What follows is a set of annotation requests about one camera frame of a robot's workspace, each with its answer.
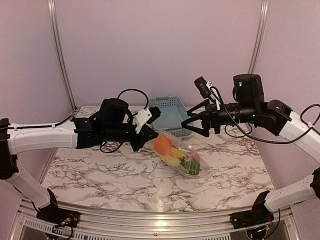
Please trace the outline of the orange fake fruit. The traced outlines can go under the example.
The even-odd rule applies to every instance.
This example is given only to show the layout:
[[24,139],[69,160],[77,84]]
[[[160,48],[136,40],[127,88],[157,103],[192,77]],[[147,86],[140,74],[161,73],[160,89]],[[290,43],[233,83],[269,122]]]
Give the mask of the orange fake fruit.
[[159,135],[154,141],[154,149],[155,151],[161,155],[168,155],[170,153],[170,149],[173,146],[172,141],[164,135]]

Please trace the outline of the clear zip top bag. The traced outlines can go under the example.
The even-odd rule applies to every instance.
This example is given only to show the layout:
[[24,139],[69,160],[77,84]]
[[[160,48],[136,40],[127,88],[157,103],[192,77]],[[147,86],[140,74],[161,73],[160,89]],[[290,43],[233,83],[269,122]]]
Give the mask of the clear zip top bag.
[[187,178],[206,178],[211,168],[198,152],[174,135],[158,131],[158,137],[146,145],[167,166]]

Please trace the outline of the yellow fake bananas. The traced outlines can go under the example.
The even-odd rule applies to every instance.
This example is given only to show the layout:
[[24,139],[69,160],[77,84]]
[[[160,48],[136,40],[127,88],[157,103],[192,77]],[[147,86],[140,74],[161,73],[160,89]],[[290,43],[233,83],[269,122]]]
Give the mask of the yellow fake bananas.
[[169,151],[169,154],[163,155],[161,159],[168,166],[177,167],[181,164],[181,160],[184,159],[184,154],[179,149],[172,147]]

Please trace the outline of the red fake fruit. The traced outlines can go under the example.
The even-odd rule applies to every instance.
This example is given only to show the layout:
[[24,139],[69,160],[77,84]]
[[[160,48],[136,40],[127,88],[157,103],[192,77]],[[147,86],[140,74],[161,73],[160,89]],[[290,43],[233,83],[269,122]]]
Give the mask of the red fake fruit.
[[197,162],[201,161],[201,157],[197,153],[192,154],[191,159]]

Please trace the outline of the green fake vegetable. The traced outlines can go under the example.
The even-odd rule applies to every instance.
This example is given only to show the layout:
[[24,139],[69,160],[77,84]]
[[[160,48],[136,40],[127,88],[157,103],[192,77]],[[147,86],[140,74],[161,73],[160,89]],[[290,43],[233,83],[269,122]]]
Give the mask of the green fake vegetable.
[[197,177],[201,172],[201,164],[197,160],[181,160],[179,169],[188,176]]

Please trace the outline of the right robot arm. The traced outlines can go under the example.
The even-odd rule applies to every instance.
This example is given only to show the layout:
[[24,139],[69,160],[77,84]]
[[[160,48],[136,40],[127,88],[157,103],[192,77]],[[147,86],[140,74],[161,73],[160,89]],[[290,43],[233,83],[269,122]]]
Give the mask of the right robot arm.
[[[278,145],[295,144],[317,162],[320,160],[320,132],[301,114],[294,112],[280,100],[265,101],[262,79],[258,74],[239,74],[233,77],[234,103],[224,103],[219,90],[202,76],[194,81],[204,101],[187,111],[188,119],[181,123],[184,129],[208,137],[210,129],[216,134],[221,126],[240,123],[264,128],[282,142]],[[267,213],[320,197],[320,170],[306,178],[278,190],[260,193],[247,219],[258,224]]]

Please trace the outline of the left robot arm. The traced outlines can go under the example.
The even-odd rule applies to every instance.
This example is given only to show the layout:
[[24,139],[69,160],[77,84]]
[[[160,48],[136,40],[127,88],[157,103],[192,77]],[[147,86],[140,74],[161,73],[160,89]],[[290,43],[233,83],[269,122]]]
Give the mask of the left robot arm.
[[43,149],[89,149],[107,143],[130,143],[137,152],[158,136],[150,124],[161,115],[158,107],[145,107],[136,114],[118,98],[104,99],[90,117],[68,117],[58,123],[23,125],[0,121],[0,178],[29,198],[53,223],[63,219],[56,197],[41,186],[18,163],[18,154]]

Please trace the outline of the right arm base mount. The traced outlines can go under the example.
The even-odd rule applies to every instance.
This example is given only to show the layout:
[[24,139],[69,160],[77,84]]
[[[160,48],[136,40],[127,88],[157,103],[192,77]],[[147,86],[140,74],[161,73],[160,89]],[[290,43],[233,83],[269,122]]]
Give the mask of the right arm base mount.
[[230,215],[229,222],[234,229],[252,227],[273,221],[274,215],[265,207],[265,198],[269,190],[261,192],[254,201],[250,210],[234,212]]

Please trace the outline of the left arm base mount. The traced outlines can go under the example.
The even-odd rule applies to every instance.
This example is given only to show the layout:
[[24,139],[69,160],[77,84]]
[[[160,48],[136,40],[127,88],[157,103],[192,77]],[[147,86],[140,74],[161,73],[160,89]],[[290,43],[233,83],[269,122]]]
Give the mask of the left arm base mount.
[[47,189],[47,191],[50,197],[49,205],[44,208],[38,208],[36,217],[40,220],[54,223],[58,227],[69,225],[76,228],[80,213],[78,211],[60,208],[54,193],[50,189]]

